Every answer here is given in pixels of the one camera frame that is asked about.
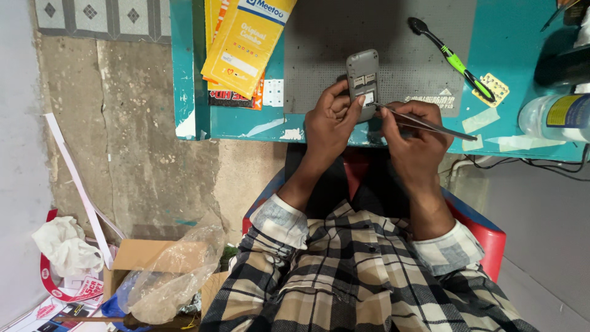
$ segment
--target bottle label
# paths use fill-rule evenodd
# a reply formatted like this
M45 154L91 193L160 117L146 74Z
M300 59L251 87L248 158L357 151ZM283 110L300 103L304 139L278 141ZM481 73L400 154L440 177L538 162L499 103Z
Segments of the bottle label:
M559 98L547 113L547 127L579 128L588 126L590 95L573 95Z

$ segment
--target red plastic chair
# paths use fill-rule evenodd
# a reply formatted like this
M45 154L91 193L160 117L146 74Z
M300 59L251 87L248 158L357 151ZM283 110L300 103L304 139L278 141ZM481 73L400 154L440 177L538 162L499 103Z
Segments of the red plastic chair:
M348 187L350 196L354 197L356 190L359 188L362 178L365 176L366 170L369 167L367 160L364 157L354 157L354 161L350 162L350 158L345 157L345 170L348 177ZM277 175L267 184L263 192L258 196L254 204L250 207L244 219L242 220L242 233L248 233L248 229L252 226L250 216L256 209L261 206L285 183L285 169L280 170ZM504 255L504 246L506 245L506 234L494 223L475 211L473 208L465 204L455 195L451 194L444 188L442 194L447 201L447 205L457 220L467 226L472 232L473 236L479 241L481 247L486 252L485 257L480 261L483 270L488 274L494 282L498 279L500 273L500 265L502 264L502 256Z

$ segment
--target hand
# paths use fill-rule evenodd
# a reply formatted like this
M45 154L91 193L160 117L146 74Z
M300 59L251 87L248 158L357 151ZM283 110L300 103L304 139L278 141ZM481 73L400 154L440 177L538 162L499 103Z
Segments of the hand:
M413 113L437 125L443 124L440 109L435 104L412 100L405 104L394 102L388 106L401 114ZM386 108L381 108L380 113L391 161L404 182L410 199L422 193L432 193L432 190L435 193L440 192L438 165L453 143L453 137L419 130L416 138L404 139L399 134L394 114Z
M338 96L346 89L347 80L330 86L320 96L316 108L305 115L305 157L324 171L344 152L365 101L360 96L351 104L349 96Z

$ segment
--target mobile phone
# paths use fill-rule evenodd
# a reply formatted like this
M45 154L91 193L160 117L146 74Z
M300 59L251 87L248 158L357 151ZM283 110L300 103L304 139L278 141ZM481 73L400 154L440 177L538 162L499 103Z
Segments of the mobile phone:
M346 59L346 71L350 101L354 102L358 96L365 95L365 104L358 122L367 121L375 114L375 103L379 102L379 54L373 49L352 54Z

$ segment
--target gray anti-slip mat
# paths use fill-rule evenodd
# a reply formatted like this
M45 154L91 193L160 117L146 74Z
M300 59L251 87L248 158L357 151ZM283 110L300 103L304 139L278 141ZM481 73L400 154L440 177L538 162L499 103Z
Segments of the gray anti-slip mat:
M284 29L284 112L313 109L346 74L346 58L374 48L380 102L425 100L439 104L443 116L457 116L463 76L409 29L407 18L423 20L467 66L475 8L475 0L299 0Z

